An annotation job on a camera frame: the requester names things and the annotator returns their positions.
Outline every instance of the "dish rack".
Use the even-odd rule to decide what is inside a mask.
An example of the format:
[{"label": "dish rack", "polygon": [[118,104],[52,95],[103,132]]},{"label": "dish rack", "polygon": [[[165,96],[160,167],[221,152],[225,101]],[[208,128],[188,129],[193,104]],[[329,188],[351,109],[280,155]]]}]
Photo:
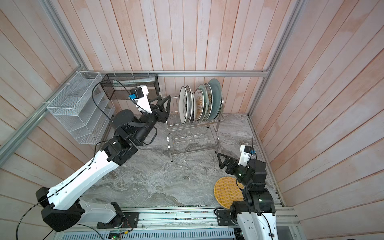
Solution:
[{"label": "dish rack", "polygon": [[100,81],[100,73],[78,72],[47,107],[80,144],[98,143],[109,123],[106,115],[110,118],[115,111],[100,86],[93,96],[101,110],[93,102],[92,89]]},{"label": "dish rack", "polygon": [[220,112],[213,120],[182,124],[179,116],[179,96],[172,96],[169,118],[166,122],[169,157],[210,149],[218,151],[220,139],[217,135],[224,121]]}]

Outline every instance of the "yellow woven mat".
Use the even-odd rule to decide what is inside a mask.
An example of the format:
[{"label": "yellow woven mat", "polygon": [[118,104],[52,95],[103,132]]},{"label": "yellow woven mat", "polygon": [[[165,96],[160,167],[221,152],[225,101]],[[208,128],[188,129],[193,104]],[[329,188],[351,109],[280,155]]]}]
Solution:
[{"label": "yellow woven mat", "polygon": [[[238,183],[240,188],[244,188],[241,183]],[[221,206],[229,209],[233,201],[242,201],[243,194],[236,186],[236,178],[222,177],[215,183],[214,194],[216,200]]]}]

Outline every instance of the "wooden plank wall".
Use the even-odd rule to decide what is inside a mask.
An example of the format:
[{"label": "wooden plank wall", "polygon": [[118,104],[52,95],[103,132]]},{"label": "wooden plank wall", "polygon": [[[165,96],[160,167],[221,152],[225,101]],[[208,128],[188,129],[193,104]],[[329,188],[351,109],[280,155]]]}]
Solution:
[{"label": "wooden plank wall", "polygon": [[[0,144],[77,66],[39,1],[0,1]],[[36,190],[61,182],[92,155],[48,115],[0,169],[1,238],[15,239],[20,217],[37,203]],[[51,230],[40,211],[26,215],[19,239],[41,240]]]},{"label": "wooden plank wall", "polygon": [[[51,0],[90,70],[263,70],[296,0]],[[163,94],[211,78],[159,78]],[[247,113],[258,77],[217,77],[225,113]],[[117,110],[136,111],[115,101]]]},{"label": "wooden plank wall", "polygon": [[252,115],[308,239],[384,237],[383,12],[308,1]]}]

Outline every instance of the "stack of plates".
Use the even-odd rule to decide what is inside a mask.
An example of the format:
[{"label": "stack of plates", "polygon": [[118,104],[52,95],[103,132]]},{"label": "stack of plates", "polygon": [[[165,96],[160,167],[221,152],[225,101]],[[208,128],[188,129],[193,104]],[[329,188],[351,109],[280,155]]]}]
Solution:
[{"label": "stack of plates", "polygon": [[188,85],[180,89],[179,114],[183,124],[213,120],[222,108],[221,86],[215,78],[201,84],[194,93]]}]

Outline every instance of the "black mesh basket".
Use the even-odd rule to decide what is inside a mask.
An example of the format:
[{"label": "black mesh basket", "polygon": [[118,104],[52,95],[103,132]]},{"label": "black mesh basket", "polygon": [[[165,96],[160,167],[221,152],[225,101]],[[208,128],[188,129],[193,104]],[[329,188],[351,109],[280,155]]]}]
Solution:
[{"label": "black mesh basket", "polygon": [[[108,73],[104,76],[103,80],[109,80],[101,83],[101,87],[109,100],[128,100],[130,89],[142,85],[145,85],[148,88],[148,99],[153,99],[160,94],[157,74]],[[127,93],[125,88],[115,80],[121,82],[129,93]]]}]

